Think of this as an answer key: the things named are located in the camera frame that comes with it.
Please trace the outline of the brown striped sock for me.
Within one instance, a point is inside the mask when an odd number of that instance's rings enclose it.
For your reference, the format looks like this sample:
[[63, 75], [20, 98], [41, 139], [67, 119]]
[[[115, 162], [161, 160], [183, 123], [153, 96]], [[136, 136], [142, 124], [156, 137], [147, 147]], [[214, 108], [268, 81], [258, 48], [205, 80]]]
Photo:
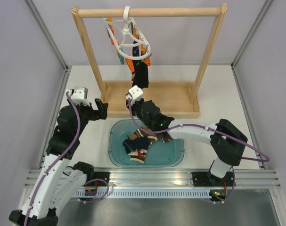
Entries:
[[155, 134], [154, 132], [149, 130], [147, 127], [138, 129], [138, 134], [141, 137], [147, 137], [151, 142], [161, 141], [163, 143], [168, 143], [172, 141], [172, 138], [170, 138], [167, 134]]
[[137, 129], [127, 136], [127, 139], [124, 142], [127, 147], [125, 151], [131, 156], [131, 161], [144, 164], [148, 149], [157, 140], [158, 138], [156, 135]]

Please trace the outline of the navy patterned sock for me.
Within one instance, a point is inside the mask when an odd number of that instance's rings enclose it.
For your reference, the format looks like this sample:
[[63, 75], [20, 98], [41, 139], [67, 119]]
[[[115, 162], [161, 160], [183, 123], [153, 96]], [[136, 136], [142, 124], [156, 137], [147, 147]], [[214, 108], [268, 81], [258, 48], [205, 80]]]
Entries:
[[[134, 57], [139, 57], [140, 56], [140, 51], [139, 51], [139, 45], [135, 46], [132, 48], [132, 56]], [[131, 80], [134, 81], [135, 75], [136, 75], [136, 70], [137, 67], [140, 63], [140, 60], [132, 60], [133, 63], [133, 72], [131, 72]]]
[[127, 154], [135, 152], [141, 149], [147, 150], [150, 146], [150, 141], [147, 137], [139, 137], [137, 139], [131, 140], [126, 139], [123, 141], [123, 147]]

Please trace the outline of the black sock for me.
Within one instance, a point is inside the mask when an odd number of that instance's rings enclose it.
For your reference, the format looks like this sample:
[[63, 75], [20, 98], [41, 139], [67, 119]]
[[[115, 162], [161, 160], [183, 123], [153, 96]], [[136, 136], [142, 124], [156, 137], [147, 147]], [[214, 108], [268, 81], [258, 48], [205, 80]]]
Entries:
[[134, 78], [132, 81], [132, 87], [137, 85], [139, 88], [148, 88], [149, 77], [148, 77], [148, 66], [141, 60], [133, 61], [134, 64]]

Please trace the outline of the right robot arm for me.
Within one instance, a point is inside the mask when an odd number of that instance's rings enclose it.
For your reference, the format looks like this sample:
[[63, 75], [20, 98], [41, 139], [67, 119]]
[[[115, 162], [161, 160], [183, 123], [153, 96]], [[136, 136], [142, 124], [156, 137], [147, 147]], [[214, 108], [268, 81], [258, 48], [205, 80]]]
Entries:
[[230, 121], [221, 119], [216, 124], [182, 123], [161, 113], [153, 101], [130, 103], [130, 112], [148, 131], [164, 139], [192, 139], [210, 145], [217, 158], [207, 172], [207, 180], [217, 186], [223, 182], [227, 172], [241, 162], [247, 137]]

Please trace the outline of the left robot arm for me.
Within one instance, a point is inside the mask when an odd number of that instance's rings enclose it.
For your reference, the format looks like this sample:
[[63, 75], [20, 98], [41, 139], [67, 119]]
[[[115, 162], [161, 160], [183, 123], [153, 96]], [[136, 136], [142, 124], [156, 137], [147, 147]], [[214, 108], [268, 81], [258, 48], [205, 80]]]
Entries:
[[55, 226], [61, 211], [81, 186], [109, 186], [108, 177], [97, 178], [94, 167], [81, 161], [71, 167], [65, 182], [57, 186], [69, 167], [88, 122], [107, 118], [108, 104], [100, 99], [95, 99], [96, 110], [86, 99], [77, 104], [70, 97], [67, 100], [69, 105], [59, 111], [58, 125], [49, 140], [44, 164], [33, 190], [21, 209], [12, 211], [9, 216], [16, 226]]

